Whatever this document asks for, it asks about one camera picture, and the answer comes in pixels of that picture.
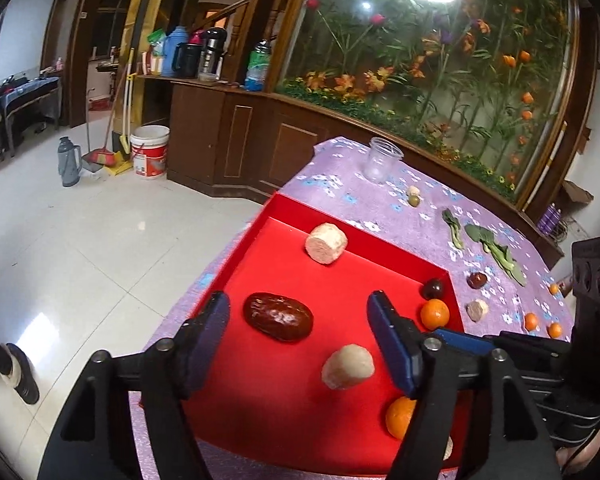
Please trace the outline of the orange tangerine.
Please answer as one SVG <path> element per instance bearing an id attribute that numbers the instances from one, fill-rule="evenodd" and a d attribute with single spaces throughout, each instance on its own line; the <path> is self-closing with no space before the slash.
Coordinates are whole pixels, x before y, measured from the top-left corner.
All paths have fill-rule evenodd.
<path id="1" fill-rule="evenodd" d="M 407 396 L 400 396 L 388 406 L 385 414 L 385 425 L 390 436 L 398 440 L 404 438 L 415 408 L 416 401 Z"/>
<path id="2" fill-rule="evenodd" d="M 550 336 L 550 338 L 559 339 L 559 338 L 562 338 L 562 335 L 564 334 L 564 330 L 562 329 L 562 326 L 558 322 L 553 322 L 553 323 L 550 323 L 550 326 L 547 327 L 547 333 L 548 333 L 548 336 Z"/>
<path id="3" fill-rule="evenodd" d="M 538 317 L 532 313 L 532 312 L 528 312 L 524 315 L 524 329 L 529 332 L 532 333 L 534 332 L 539 326 L 539 319 Z"/>

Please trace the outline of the dark red jujube date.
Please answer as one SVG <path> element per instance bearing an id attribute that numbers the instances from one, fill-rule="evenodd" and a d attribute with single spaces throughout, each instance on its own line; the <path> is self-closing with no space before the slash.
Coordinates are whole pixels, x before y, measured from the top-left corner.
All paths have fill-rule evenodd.
<path id="1" fill-rule="evenodd" d="M 255 292 L 242 305 L 242 317 L 254 330 L 281 342 L 297 342 L 312 332 L 312 311 L 299 300 Z"/>

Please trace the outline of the dark plum in tray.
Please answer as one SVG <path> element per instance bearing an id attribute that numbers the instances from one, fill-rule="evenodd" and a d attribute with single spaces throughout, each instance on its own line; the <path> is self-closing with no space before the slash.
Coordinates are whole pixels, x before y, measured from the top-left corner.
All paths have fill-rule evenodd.
<path id="1" fill-rule="evenodd" d="M 422 295 L 422 298 L 425 298 L 426 300 L 442 299 L 445 294 L 444 284 L 440 278 L 432 278 L 422 284 L 420 294 Z"/>

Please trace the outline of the white cake piece low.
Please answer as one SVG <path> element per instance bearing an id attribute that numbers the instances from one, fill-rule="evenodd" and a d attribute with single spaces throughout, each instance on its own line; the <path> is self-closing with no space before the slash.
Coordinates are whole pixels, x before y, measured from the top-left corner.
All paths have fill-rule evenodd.
<path id="1" fill-rule="evenodd" d="M 448 440 L 446 441 L 446 447 L 445 447 L 445 451 L 443 454 L 443 461 L 445 462 L 446 460 L 448 460 L 452 453 L 453 453 L 453 440 L 451 437 L 448 437 Z"/>

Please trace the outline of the red square tray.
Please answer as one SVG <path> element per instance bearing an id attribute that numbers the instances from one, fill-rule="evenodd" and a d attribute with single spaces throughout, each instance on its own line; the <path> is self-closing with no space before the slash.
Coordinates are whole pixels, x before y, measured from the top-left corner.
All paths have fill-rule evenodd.
<path id="1" fill-rule="evenodd" d="M 450 274 L 441 266 L 350 224 L 348 244 L 323 266 L 304 242 L 329 215 L 282 194 L 263 207 L 211 283 L 230 300 L 230 319 L 204 386 L 183 402 L 195 436 L 259 462 L 318 474 L 382 476 L 400 443 L 385 411 L 393 385 L 367 322 L 366 302 L 385 292 L 396 310 L 418 318 L 422 284 Z M 306 339 L 281 342 L 254 330 L 242 305 L 255 292 L 299 300 L 313 313 Z M 346 344 L 373 357 L 375 374 L 343 390 L 322 382 L 326 360 Z"/>

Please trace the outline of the purple bottles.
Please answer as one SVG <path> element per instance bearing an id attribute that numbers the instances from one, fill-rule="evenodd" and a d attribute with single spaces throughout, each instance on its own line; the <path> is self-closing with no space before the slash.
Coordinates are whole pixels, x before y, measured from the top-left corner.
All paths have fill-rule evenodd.
<path id="1" fill-rule="evenodd" d="M 550 203 L 536 226 L 542 234 L 549 236 L 558 225 L 561 216 L 562 211 L 555 203 Z"/>

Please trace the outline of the white round cake piece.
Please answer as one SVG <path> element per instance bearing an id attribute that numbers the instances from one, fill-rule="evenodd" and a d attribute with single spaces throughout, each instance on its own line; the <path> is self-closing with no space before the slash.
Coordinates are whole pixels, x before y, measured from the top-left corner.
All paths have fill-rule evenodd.
<path id="1" fill-rule="evenodd" d="M 332 223 L 323 223 L 311 231 L 304 242 L 306 253 L 321 264 L 335 262 L 348 244 L 346 234 Z"/>

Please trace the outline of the clear plastic cup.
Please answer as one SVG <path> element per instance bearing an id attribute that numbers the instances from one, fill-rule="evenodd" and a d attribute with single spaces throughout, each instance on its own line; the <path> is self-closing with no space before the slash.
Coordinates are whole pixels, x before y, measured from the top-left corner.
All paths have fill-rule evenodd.
<path id="1" fill-rule="evenodd" d="M 396 144 L 375 136 L 370 140 L 370 149 L 363 167 L 364 177 L 374 183 L 385 182 L 403 156 L 402 150 Z"/>

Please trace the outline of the broom and dustpan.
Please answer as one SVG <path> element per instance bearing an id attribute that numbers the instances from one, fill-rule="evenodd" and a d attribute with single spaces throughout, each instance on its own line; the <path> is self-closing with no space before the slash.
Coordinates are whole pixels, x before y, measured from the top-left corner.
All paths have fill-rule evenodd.
<path id="1" fill-rule="evenodd" d="M 105 169 L 112 174 L 114 174 L 114 170 L 120 166 L 120 160 L 117 152 L 114 152 L 112 149 L 114 148 L 114 141 L 112 140 L 112 133 L 114 132 L 114 118 L 116 118 L 117 105 L 121 99 L 121 92 L 123 87 L 128 82 L 128 78 L 131 75 L 132 68 L 132 55 L 134 54 L 134 48 L 130 50 L 129 58 L 124 64 L 124 69 L 122 70 L 121 76 L 118 78 L 116 91 L 114 92 L 114 102 L 112 102 L 112 107 L 110 110 L 109 119 L 107 122 L 107 128 L 105 133 L 105 140 L 102 144 L 101 148 L 90 148 L 91 146 L 91 133 L 90 126 L 86 125 L 86 136 L 87 136 L 87 146 L 89 147 L 88 152 L 82 156 L 82 168 L 91 172 L 92 174 L 96 174 L 99 170 Z"/>

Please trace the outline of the white plastic bucket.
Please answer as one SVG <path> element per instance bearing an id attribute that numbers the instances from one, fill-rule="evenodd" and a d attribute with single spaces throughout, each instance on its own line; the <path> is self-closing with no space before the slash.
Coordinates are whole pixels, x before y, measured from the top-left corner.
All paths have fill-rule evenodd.
<path id="1" fill-rule="evenodd" d="M 170 129 L 146 125 L 131 134 L 131 160 L 134 172 L 143 178 L 160 177 L 166 171 Z"/>

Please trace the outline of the wooden cabinet counter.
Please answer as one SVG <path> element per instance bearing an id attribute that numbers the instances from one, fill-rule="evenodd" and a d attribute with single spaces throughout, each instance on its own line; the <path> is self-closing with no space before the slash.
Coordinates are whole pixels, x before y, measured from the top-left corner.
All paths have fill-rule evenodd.
<path id="1" fill-rule="evenodd" d="M 413 145 L 332 110 L 277 93 L 249 92 L 234 84 L 138 76 L 146 125 L 170 129 L 166 176 L 212 197 L 264 203 L 312 159 L 318 144 L 343 136 L 367 144 L 381 136 L 428 177 L 485 206 L 524 234 L 549 268 L 564 253 L 509 198 L 486 185 L 488 173 L 445 148 Z"/>

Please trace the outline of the flower garden glass mural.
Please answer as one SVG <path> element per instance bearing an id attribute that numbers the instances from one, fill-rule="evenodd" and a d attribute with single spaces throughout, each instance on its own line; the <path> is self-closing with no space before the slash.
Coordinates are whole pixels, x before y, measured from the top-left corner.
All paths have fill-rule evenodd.
<path id="1" fill-rule="evenodd" d="M 304 0 L 277 90 L 516 202 L 565 101 L 578 0 Z"/>

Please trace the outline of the black kettle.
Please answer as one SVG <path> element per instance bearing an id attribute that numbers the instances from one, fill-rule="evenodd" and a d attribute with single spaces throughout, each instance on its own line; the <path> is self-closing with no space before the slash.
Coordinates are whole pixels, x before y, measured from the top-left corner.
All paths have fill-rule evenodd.
<path id="1" fill-rule="evenodd" d="M 175 48 L 172 70 L 175 75 L 182 78 L 196 78 L 201 56 L 200 44 L 181 42 Z"/>

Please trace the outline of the dining table with cloth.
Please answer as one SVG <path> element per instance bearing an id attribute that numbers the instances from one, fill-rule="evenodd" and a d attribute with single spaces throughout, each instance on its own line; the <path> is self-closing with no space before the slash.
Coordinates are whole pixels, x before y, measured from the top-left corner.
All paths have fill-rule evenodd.
<path id="1" fill-rule="evenodd" d="M 62 83 L 59 77 L 49 76 L 31 80 L 0 97 L 10 157 L 14 157 L 16 154 L 14 134 L 12 133 L 15 114 L 48 99 L 52 100 L 54 126 L 55 129 L 58 129 L 62 104 Z"/>

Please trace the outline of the blue thermos jug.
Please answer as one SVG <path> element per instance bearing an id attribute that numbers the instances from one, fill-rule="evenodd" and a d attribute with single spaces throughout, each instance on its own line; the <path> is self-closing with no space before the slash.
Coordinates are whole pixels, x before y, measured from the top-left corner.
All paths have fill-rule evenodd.
<path id="1" fill-rule="evenodd" d="M 163 77 L 173 77 L 173 61 L 175 51 L 179 44 L 186 44 L 188 41 L 188 32 L 185 26 L 176 26 L 170 35 L 163 41 L 163 62 L 161 75 Z"/>

